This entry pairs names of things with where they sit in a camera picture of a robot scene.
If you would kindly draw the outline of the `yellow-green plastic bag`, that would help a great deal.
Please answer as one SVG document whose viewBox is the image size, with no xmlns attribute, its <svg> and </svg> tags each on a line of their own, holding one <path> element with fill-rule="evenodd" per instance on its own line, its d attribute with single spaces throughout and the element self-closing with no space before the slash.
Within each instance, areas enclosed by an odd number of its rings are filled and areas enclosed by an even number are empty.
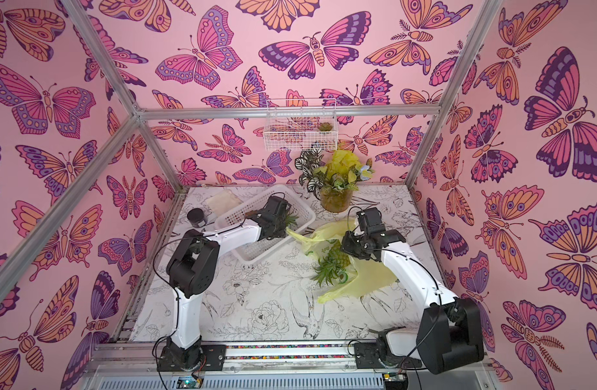
<svg viewBox="0 0 597 390">
<path fill-rule="evenodd" d="M 293 237 L 302 245 L 303 253 L 316 261 L 324 251 L 330 247 L 331 241 L 340 241 L 345 232 L 356 227 L 355 223 L 336 221 L 318 227 L 311 235 L 304 236 L 298 232 L 287 229 L 287 234 Z M 349 281 L 345 284 L 327 285 L 318 287 L 325 288 L 323 294 L 318 297 L 318 302 L 336 300 L 340 297 L 363 297 L 378 289 L 390 286 L 398 278 L 382 263 L 372 260 L 361 260 L 350 256 L 350 266 L 347 268 Z"/>
</svg>

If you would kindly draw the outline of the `pineapple nearer basket front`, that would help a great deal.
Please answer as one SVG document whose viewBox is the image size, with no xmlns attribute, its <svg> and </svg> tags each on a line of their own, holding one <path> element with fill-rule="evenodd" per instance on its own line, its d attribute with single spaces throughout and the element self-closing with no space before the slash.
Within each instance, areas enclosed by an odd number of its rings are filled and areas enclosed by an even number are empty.
<svg viewBox="0 0 597 390">
<path fill-rule="evenodd" d="M 323 284 L 345 284 L 349 281 L 347 268 L 350 266 L 350 256 L 342 250 L 340 240 L 331 241 L 323 255 L 319 256 L 313 267 L 315 275 L 311 278 L 319 286 Z"/>
</svg>

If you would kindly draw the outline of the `pineapple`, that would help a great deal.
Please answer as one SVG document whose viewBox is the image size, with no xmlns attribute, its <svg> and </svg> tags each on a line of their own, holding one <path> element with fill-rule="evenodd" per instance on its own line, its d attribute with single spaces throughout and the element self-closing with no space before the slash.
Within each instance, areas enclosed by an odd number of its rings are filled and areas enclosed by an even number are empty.
<svg viewBox="0 0 597 390">
<path fill-rule="evenodd" d="M 294 213 L 287 214 L 284 224 L 287 228 L 296 229 L 298 227 L 298 216 Z"/>
</svg>

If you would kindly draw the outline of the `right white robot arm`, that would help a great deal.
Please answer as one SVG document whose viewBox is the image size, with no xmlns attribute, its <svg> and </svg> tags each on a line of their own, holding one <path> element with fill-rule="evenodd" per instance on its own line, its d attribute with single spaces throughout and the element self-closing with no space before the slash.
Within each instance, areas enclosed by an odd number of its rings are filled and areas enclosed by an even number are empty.
<svg viewBox="0 0 597 390">
<path fill-rule="evenodd" d="M 480 309 L 444 286 L 412 252 L 406 238 L 387 229 L 375 207 L 356 213 L 358 226 L 342 238 L 342 252 L 369 265 L 381 264 L 402 282 L 421 314 L 417 332 L 392 328 L 377 334 L 381 364 L 401 371 L 415 363 L 441 374 L 485 357 Z"/>
</svg>

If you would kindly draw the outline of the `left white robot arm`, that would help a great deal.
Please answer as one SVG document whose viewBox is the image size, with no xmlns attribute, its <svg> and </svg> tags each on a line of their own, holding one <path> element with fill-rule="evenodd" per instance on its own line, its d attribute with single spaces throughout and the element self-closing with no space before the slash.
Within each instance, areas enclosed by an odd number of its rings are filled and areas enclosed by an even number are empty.
<svg viewBox="0 0 597 390">
<path fill-rule="evenodd" d="M 289 214 L 290 203 L 274 194 L 239 224 L 213 232 L 190 229 L 184 233 L 166 268 L 176 297 L 173 345 L 189 350 L 200 342 L 203 295 L 212 284 L 218 259 L 245 245 L 285 237 Z"/>
</svg>

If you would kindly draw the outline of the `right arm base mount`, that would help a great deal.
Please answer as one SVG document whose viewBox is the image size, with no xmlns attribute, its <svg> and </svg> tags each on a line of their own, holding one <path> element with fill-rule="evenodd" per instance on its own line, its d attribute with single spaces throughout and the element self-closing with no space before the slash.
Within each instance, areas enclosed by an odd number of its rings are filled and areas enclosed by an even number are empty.
<svg viewBox="0 0 597 390">
<path fill-rule="evenodd" d="M 402 328 L 377 331 L 369 328 L 367 336 L 348 341 L 347 352 L 358 368 L 414 370 L 424 368 L 415 349 L 417 332 Z"/>
</svg>

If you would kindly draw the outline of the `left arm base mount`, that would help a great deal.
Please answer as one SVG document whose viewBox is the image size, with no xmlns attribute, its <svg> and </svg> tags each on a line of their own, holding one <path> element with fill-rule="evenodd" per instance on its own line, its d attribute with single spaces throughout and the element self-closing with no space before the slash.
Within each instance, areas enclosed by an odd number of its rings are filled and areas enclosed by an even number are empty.
<svg viewBox="0 0 597 390">
<path fill-rule="evenodd" d="M 183 349 L 169 339 L 157 362 L 160 372 L 221 371 L 227 351 L 226 344 L 203 344 L 198 339 L 193 346 Z"/>
</svg>

